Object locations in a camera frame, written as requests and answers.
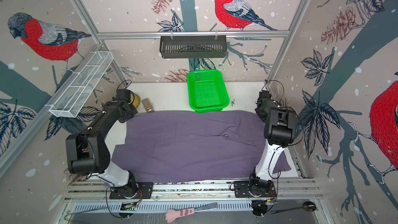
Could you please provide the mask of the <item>purple trousers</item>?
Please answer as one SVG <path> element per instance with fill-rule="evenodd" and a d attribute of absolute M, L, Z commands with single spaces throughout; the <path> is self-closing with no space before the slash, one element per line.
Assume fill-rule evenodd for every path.
<path fill-rule="evenodd" d="M 248 177 L 266 145 L 265 124 L 246 111 L 140 114 L 126 123 L 112 161 L 139 182 Z"/>

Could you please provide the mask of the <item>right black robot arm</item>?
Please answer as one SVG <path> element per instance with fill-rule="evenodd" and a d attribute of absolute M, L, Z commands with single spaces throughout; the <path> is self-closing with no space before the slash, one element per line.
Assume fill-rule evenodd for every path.
<path fill-rule="evenodd" d="M 260 97 L 256 113 L 265 123 L 264 138 L 267 141 L 259 163 L 249 176 L 249 189 L 258 193 L 269 187 L 272 179 L 279 179 L 281 170 L 275 170 L 279 157 L 296 138 L 298 118 L 290 107 L 282 107 L 275 100 Z"/>

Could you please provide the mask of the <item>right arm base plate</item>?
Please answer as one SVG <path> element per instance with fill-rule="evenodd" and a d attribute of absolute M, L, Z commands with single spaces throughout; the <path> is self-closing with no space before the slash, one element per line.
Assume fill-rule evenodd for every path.
<path fill-rule="evenodd" d="M 261 180 L 259 184 L 253 185 L 249 181 L 235 181 L 233 188 L 236 198 L 274 198 L 277 195 L 271 180 Z"/>

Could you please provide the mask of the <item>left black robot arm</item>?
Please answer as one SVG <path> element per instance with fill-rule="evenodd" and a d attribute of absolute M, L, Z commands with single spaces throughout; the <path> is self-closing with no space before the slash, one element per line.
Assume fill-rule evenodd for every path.
<path fill-rule="evenodd" d="M 117 175 L 124 175 L 124 179 L 106 179 L 105 173 L 111 166 L 111 157 L 105 139 L 118 121 L 125 123 L 137 114 L 133 105 L 135 96 L 127 99 L 114 98 L 107 102 L 101 112 L 91 124 L 78 134 L 71 134 L 66 139 L 67 166 L 70 174 L 89 176 L 97 174 L 103 181 L 113 188 L 127 188 L 137 191 L 138 185 L 132 173 L 122 169 Z"/>

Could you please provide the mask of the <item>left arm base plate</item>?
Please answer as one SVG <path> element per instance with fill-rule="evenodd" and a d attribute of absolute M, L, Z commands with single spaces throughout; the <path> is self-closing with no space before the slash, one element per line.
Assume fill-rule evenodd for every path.
<path fill-rule="evenodd" d="M 112 200 L 150 199 L 153 183 L 142 182 L 127 184 L 122 187 L 111 187 L 109 198 Z"/>

